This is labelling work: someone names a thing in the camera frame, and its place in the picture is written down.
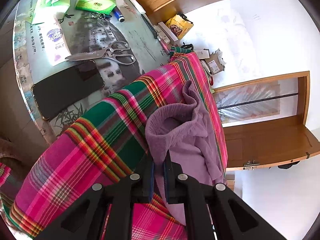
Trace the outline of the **purple fleece pants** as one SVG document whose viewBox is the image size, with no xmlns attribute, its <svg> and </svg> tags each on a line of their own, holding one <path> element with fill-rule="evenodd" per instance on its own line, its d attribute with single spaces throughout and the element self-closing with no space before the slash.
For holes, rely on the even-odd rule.
<svg viewBox="0 0 320 240">
<path fill-rule="evenodd" d="M 163 162 L 166 155 L 199 183 L 214 185 L 224 181 L 210 115 L 192 81 L 184 83 L 182 96 L 183 103 L 171 103 L 152 113 L 145 128 L 162 198 L 165 198 Z"/>
</svg>

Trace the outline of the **pink green plaid cloth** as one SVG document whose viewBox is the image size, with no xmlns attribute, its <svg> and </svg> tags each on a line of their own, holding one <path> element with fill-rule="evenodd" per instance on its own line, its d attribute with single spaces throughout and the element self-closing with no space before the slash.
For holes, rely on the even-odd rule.
<svg viewBox="0 0 320 240">
<path fill-rule="evenodd" d="M 78 118 L 36 161 L 25 179 L 1 163 L 1 215 L 8 226 L 34 238 L 93 184 L 104 186 L 131 174 L 149 148 L 148 117 L 182 103 L 192 81 L 215 133 L 217 157 L 227 167 L 227 147 L 217 106 L 196 53 L 172 47 L 168 64 L 111 94 Z"/>
</svg>

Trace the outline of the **wooden door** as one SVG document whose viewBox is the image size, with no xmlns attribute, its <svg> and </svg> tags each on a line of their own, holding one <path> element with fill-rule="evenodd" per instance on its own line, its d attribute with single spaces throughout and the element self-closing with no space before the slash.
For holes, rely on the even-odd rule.
<svg viewBox="0 0 320 240">
<path fill-rule="evenodd" d="M 307 129 L 310 73 L 296 72 L 214 90 L 225 134 L 227 170 L 292 166 L 319 154 Z"/>
</svg>

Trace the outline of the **black smartphone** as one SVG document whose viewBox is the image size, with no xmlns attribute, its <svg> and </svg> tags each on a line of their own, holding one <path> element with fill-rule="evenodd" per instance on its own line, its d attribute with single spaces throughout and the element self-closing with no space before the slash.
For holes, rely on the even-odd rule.
<svg viewBox="0 0 320 240">
<path fill-rule="evenodd" d="M 95 62 L 82 61 L 34 84 L 31 91 L 42 118 L 52 120 L 104 85 Z"/>
</svg>

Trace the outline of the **cardboard parcel box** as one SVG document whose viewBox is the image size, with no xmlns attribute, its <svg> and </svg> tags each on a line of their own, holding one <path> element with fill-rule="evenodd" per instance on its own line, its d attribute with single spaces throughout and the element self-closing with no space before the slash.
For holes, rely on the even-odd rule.
<svg viewBox="0 0 320 240">
<path fill-rule="evenodd" d="M 225 70 L 224 65 L 220 63 L 218 55 L 216 53 L 211 54 L 208 59 L 205 59 L 205 62 L 213 75 Z"/>
</svg>

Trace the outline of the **white small box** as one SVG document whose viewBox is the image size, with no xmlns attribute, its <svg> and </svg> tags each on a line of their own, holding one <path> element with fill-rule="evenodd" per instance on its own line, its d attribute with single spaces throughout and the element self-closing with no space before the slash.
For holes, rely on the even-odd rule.
<svg viewBox="0 0 320 240">
<path fill-rule="evenodd" d="M 205 60 L 210 58 L 210 51 L 209 49 L 202 49 L 202 50 L 194 50 L 194 52 L 196 53 L 197 57 L 200 60 Z"/>
</svg>

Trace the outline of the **steel kitchen scissors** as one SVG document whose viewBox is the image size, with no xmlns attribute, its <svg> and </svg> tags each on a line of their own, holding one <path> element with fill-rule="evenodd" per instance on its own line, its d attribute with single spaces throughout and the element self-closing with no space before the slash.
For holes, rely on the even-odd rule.
<svg viewBox="0 0 320 240">
<path fill-rule="evenodd" d="M 136 62 L 136 58 L 127 52 L 131 50 L 129 44 L 124 41 L 114 41 L 108 47 L 101 50 L 77 53 L 65 58 L 66 61 L 84 61 L 94 59 L 108 59 L 118 64 L 130 65 Z"/>
</svg>

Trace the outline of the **printed table mat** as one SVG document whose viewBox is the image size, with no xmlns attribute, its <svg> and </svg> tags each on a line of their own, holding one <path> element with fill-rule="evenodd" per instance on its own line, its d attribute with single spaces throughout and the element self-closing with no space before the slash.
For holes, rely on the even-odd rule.
<svg viewBox="0 0 320 240">
<path fill-rule="evenodd" d="M 124 22 L 115 17 L 109 20 L 92 18 L 90 12 L 70 7 L 60 20 L 67 46 L 72 54 L 103 49 L 116 40 L 126 41 L 136 61 L 129 66 L 108 60 L 96 62 L 105 82 L 102 89 L 72 104 L 52 120 L 41 116 L 32 94 L 32 86 L 71 66 L 63 62 L 51 66 L 45 52 L 41 25 L 32 25 L 31 16 L 37 0 L 20 0 L 13 31 L 13 59 L 16 80 L 22 98 L 37 129 L 45 141 L 53 143 L 79 116 L 104 97 L 120 90 L 142 74 L 168 63 L 168 55 L 154 38 L 135 7 L 127 3 L 120 9 Z"/>
</svg>

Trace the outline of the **white purple tube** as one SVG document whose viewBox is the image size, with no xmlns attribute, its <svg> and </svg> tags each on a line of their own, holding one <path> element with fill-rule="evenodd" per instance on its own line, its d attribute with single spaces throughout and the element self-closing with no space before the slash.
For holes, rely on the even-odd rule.
<svg viewBox="0 0 320 240">
<path fill-rule="evenodd" d="M 48 18 L 41 24 L 41 32 L 44 42 L 44 52 L 51 66 L 65 62 L 66 57 L 71 56 L 67 46 L 65 35 L 59 21 Z"/>
</svg>

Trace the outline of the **yellow gift bag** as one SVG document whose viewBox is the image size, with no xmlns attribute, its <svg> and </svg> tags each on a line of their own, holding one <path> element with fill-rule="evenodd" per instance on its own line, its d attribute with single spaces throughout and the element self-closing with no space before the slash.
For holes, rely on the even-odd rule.
<svg viewBox="0 0 320 240">
<path fill-rule="evenodd" d="M 194 26 L 193 22 L 188 20 L 184 14 L 176 14 L 174 17 L 167 20 L 165 25 L 179 40 L 181 40 Z"/>
</svg>

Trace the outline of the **key bunch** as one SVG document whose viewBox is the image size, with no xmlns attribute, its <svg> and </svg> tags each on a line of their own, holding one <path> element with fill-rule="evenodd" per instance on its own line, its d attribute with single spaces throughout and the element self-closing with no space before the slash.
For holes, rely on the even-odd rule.
<svg viewBox="0 0 320 240">
<path fill-rule="evenodd" d="M 85 16 L 85 19 L 90 19 L 90 18 L 99 19 L 99 20 L 105 20 L 106 16 L 105 16 L 105 14 L 102 14 L 102 13 L 91 12 L 90 14 Z"/>
</svg>

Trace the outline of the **blue lighter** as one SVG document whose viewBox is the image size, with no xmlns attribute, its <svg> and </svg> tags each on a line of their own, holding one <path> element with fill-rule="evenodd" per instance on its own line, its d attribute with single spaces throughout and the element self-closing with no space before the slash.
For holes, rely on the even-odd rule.
<svg viewBox="0 0 320 240">
<path fill-rule="evenodd" d="M 112 10 L 116 19 L 119 21 L 119 22 L 124 22 L 125 21 L 125 17 L 122 15 L 120 9 L 118 7 L 114 7 L 114 9 Z"/>
</svg>

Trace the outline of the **green tissue pack near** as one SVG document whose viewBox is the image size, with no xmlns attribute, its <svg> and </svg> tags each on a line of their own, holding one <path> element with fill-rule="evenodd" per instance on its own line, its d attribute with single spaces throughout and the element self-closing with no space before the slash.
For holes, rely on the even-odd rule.
<svg viewBox="0 0 320 240">
<path fill-rule="evenodd" d="M 37 0 L 31 23 L 44 23 L 52 17 L 61 20 L 70 5 L 71 0 Z"/>
</svg>

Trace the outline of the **white handled knife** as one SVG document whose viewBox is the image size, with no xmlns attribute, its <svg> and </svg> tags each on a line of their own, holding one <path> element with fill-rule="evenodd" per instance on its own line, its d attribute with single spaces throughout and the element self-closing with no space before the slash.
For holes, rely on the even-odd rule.
<svg viewBox="0 0 320 240">
<path fill-rule="evenodd" d="M 148 26 L 148 28 L 150 29 L 150 31 L 152 32 L 153 36 L 155 39 L 157 39 L 157 31 L 154 29 L 153 25 L 151 24 L 151 22 L 148 20 L 147 16 L 146 16 L 146 11 L 144 10 L 144 8 L 136 1 L 136 0 L 129 0 L 132 5 L 138 10 L 138 12 L 141 14 L 143 21 L 146 23 L 146 25 Z"/>
</svg>

